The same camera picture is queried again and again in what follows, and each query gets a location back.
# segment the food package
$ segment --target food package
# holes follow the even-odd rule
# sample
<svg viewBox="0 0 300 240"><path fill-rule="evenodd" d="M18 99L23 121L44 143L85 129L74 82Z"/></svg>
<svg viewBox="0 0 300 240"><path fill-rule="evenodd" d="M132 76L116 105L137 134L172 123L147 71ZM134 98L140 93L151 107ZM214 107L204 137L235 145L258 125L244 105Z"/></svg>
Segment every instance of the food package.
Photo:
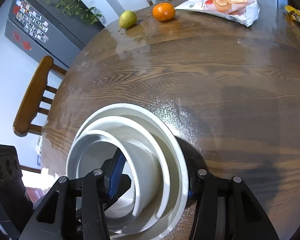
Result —
<svg viewBox="0 0 300 240"><path fill-rule="evenodd" d="M290 5L286 5L284 8L290 15L291 19L300 24L300 11Z"/></svg>
<svg viewBox="0 0 300 240"><path fill-rule="evenodd" d="M212 14L247 27L258 19L260 11L257 0L188 0L178 9Z"/></svg>

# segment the yellow package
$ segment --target yellow package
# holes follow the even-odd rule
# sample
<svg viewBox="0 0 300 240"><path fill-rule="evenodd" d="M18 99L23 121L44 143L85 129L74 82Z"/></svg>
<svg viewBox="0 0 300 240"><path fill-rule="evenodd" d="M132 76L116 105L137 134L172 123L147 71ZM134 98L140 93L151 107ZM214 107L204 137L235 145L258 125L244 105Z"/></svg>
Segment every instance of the yellow package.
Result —
<svg viewBox="0 0 300 240"><path fill-rule="evenodd" d="M300 24L300 11L290 5L286 5L284 8L287 10L291 19Z"/></svg>

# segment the metal bolt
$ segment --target metal bolt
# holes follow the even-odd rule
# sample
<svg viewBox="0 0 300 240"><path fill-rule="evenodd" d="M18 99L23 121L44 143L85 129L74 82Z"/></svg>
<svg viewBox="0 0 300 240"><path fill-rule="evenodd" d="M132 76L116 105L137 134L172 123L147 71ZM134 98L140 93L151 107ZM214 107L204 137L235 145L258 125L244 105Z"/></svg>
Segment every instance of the metal bolt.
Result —
<svg viewBox="0 0 300 240"><path fill-rule="evenodd" d="M97 176L97 175L100 175L102 174L102 170L101 169L96 169L93 171L93 175Z"/></svg>
<svg viewBox="0 0 300 240"><path fill-rule="evenodd" d="M233 177L233 181L236 183L240 183L242 181L242 179L238 176Z"/></svg>
<svg viewBox="0 0 300 240"><path fill-rule="evenodd" d="M200 169L200 170L198 170L198 174L201 176L204 176L204 175L207 175L207 171L204 169Z"/></svg>
<svg viewBox="0 0 300 240"><path fill-rule="evenodd" d="M62 177L60 177L60 178L58 179L58 181L59 181L59 183L64 183L64 182L67 181L67 177L62 176Z"/></svg>

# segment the wood grain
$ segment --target wood grain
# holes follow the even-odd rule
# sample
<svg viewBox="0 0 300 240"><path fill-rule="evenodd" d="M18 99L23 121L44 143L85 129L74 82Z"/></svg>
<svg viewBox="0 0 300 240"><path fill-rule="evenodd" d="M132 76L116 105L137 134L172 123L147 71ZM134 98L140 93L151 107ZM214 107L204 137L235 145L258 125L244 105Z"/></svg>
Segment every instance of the wood grain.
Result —
<svg viewBox="0 0 300 240"><path fill-rule="evenodd" d="M137 16L125 32L108 25L74 61L42 129L43 165L64 175L74 136L92 113L136 104L214 175L241 176L280 239L290 239L300 226L300 27L261 4L249 28L184 10L164 23L152 7ZM164 239L188 240L194 207Z"/></svg>

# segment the stacked bowls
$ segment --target stacked bowls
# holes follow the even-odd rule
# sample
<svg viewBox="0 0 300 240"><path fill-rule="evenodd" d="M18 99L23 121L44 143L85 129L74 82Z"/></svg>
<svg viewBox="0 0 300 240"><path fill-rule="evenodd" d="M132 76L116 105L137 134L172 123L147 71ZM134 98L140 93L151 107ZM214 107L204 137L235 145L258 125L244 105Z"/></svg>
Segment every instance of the stacked bowls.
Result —
<svg viewBox="0 0 300 240"><path fill-rule="evenodd" d="M178 223L188 197L188 172L169 128L148 110L113 104L80 127L70 149L66 175L84 177L120 148L130 189L105 212L112 239L161 239Z"/></svg>

